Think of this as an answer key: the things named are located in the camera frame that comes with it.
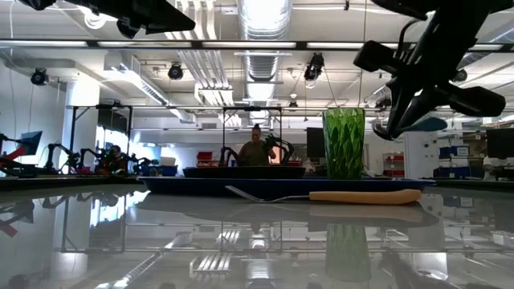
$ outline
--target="blue object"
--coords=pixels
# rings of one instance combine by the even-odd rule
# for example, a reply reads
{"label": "blue object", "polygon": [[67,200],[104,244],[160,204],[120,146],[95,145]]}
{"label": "blue object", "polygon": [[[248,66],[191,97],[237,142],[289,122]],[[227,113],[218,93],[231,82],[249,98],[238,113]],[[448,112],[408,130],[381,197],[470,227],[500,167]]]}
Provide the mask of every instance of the blue object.
{"label": "blue object", "polygon": [[469,147],[466,145],[452,145],[451,147],[439,148],[439,159],[450,157],[469,157]]}
{"label": "blue object", "polygon": [[227,197],[234,194],[225,189],[233,185],[254,197],[275,199],[287,196],[308,195],[314,191],[357,191],[357,192],[390,192],[401,189],[423,190],[435,181],[412,180],[323,180],[323,179],[219,179],[194,177],[139,177],[153,193],[188,194]]}
{"label": "blue object", "polygon": [[465,178],[471,177],[470,167],[438,168],[434,170],[434,177]]}
{"label": "blue object", "polygon": [[163,177],[175,177],[177,175],[177,165],[162,165],[161,173]]}

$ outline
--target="ceiling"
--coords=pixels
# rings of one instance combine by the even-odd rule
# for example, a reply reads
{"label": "ceiling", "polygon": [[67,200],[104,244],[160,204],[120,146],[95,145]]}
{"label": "ceiling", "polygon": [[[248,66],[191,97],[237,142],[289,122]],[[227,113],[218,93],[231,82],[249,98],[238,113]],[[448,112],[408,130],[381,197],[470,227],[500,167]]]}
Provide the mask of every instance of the ceiling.
{"label": "ceiling", "polygon": [[[74,6],[66,2],[59,2],[59,7],[66,10],[45,10],[36,12],[24,5],[12,1],[0,1],[0,38],[11,37],[10,16],[12,16],[12,31],[15,39],[123,39],[114,22],[99,29],[88,29],[84,25],[84,15]],[[344,1],[336,0],[293,0],[291,26],[288,34],[290,40],[311,41],[355,41],[373,39],[382,42],[397,42],[399,31],[409,21],[409,18],[391,13],[375,6],[371,1],[351,1],[350,10],[343,11]],[[215,2],[215,28],[218,37],[222,40],[239,39],[237,1],[218,0]],[[504,11],[489,17],[483,25],[479,38],[481,42],[491,40],[500,31],[514,27],[514,10]],[[416,41],[424,31],[425,23],[418,23],[411,27],[406,34],[406,41]],[[145,35],[140,32],[137,39],[166,39],[163,34]],[[104,71],[103,50],[41,50],[18,49],[14,51],[13,59],[72,59],[89,71],[104,79],[104,84],[115,87],[115,90],[105,90],[104,98],[116,98],[126,104],[155,104],[145,94],[136,89],[131,83],[111,81],[112,77]],[[164,50],[135,50],[123,51],[124,57],[136,57],[141,61],[141,71],[152,85],[168,93],[168,97],[175,104],[199,105],[193,97],[194,80],[185,68],[185,76],[180,81],[171,81],[167,71],[172,62],[180,61],[176,51]],[[234,55],[234,51],[222,51],[223,66],[234,89],[234,101],[245,98],[245,85],[243,83],[242,57]],[[312,52],[292,51],[291,56],[284,56],[280,65],[279,84],[276,87],[274,99],[276,104],[286,106],[290,95],[294,92],[298,96],[298,105],[319,107],[333,105],[355,106],[359,100],[366,103],[373,101],[371,96],[389,79],[386,73],[361,73],[353,65],[356,52],[327,51],[323,52],[325,60],[325,74],[316,82],[313,89],[305,89],[302,71]],[[514,65],[509,65],[512,54],[492,54],[480,61],[466,67],[468,80],[478,78],[476,81],[464,83],[463,86],[483,85],[486,88],[497,88],[514,81]],[[514,85],[507,84],[497,92],[514,100]]]}

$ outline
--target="white ceiling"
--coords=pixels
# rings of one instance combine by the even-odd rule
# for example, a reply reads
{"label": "white ceiling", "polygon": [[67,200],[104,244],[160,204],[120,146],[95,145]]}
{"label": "white ceiling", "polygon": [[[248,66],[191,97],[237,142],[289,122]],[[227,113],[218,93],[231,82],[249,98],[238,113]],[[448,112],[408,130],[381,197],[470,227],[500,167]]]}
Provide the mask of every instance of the white ceiling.
{"label": "white ceiling", "polygon": [[[10,38],[10,6],[11,1],[0,1],[0,38]],[[339,0],[293,0],[295,8],[307,5],[316,8],[325,3],[343,4]],[[368,13],[360,10],[298,10],[292,13],[289,39],[291,40],[315,40],[315,41],[363,41],[373,39],[383,42],[398,41],[399,31],[408,22],[408,18],[392,14],[375,6],[368,1],[367,6],[363,0],[351,1],[354,9],[368,9]],[[61,2],[61,7],[73,8],[73,6]],[[218,0],[216,6],[234,7],[236,1]],[[484,41],[489,40],[498,30],[506,27],[514,27],[514,10],[505,11],[489,17],[479,37]],[[100,30],[84,28],[84,16],[78,10],[45,10],[36,12],[22,4],[15,3],[12,10],[13,33],[16,39],[37,38],[37,39],[123,39],[118,32],[114,22],[108,22]],[[215,23],[220,39],[239,39],[238,19],[235,14],[224,14],[221,11],[216,13]],[[407,41],[416,41],[423,32],[424,24],[416,24],[406,35]],[[140,32],[138,39],[165,39],[164,35],[144,35]],[[107,51],[93,50],[16,50],[15,58],[38,58],[38,59],[73,59],[87,69],[108,79],[103,72],[104,56]],[[173,102],[184,105],[197,105],[198,103],[190,94],[194,91],[194,81],[186,71],[184,79],[170,81],[167,71],[170,64],[180,61],[176,51],[125,51],[126,56],[134,55],[143,66],[143,73],[150,78],[162,91],[169,92]],[[298,84],[294,77],[298,77],[306,62],[310,59],[312,52],[293,51],[292,56],[283,57],[280,68],[280,81],[284,84],[277,86],[275,97],[282,105],[287,105],[289,95],[295,92],[298,95],[299,106],[325,106],[334,105],[332,93],[327,81],[327,75],[322,75],[316,87],[307,90],[305,95],[303,77]],[[355,105],[361,99],[371,95],[389,78],[387,74],[364,72],[353,66],[353,59],[356,52],[324,52],[326,71],[330,79],[333,97],[337,104]],[[242,83],[243,66],[241,58],[234,56],[233,51],[222,52],[223,65],[229,77],[230,84],[234,87],[234,99],[241,100],[244,96],[244,85]],[[494,54],[485,59],[466,67],[468,79],[474,79],[484,73],[488,73],[498,67],[514,61],[512,54]],[[161,70],[158,74],[153,72],[154,67]],[[287,72],[288,68],[293,69],[292,75]],[[514,65],[496,72],[479,81],[469,83],[470,85],[483,85],[486,88],[496,88],[502,84],[514,81]],[[147,104],[145,95],[137,90],[130,83],[119,81],[111,82],[122,92],[123,96],[115,96],[106,93],[106,96],[121,98],[125,103]],[[502,88],[498,92],[508,99],[514,100],[514,85]]]}

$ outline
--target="monitor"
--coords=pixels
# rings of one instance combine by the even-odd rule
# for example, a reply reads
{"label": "monitor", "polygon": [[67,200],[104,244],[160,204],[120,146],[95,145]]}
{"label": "monitor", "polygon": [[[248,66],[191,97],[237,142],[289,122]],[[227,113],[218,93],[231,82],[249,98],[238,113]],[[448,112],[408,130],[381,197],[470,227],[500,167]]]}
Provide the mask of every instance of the monitor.
{"label": "monitor", "polygon": [[307,157],[325,157],[322,128],[307,128]]}
{"label": "monitor", "polygon": [[43,132],[27,132],[22,134],[22,143],[18,144],[19,148],[25,148],[27,151],[24,156],[34,156],[38,152],[39,141]]}
{"label": "monitor", "polygon": [[514,128],[487,130],[487,154],[489,157],[514,157]]}

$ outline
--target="green glass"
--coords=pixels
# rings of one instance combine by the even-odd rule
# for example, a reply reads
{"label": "green glass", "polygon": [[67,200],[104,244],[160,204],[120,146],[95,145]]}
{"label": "green glass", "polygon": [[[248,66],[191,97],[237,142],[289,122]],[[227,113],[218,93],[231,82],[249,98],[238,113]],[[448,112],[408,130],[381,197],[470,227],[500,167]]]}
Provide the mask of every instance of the green glass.
{"label": "green glass", "polygon": [[325,270],[328,277],[351,283],[371,279],[364,226],[329,224]]}
{"label": "green glass", "polygon": [[323,131],[328,178],[360,180],[365,110],[362,108],[329,109],[323,113]]}

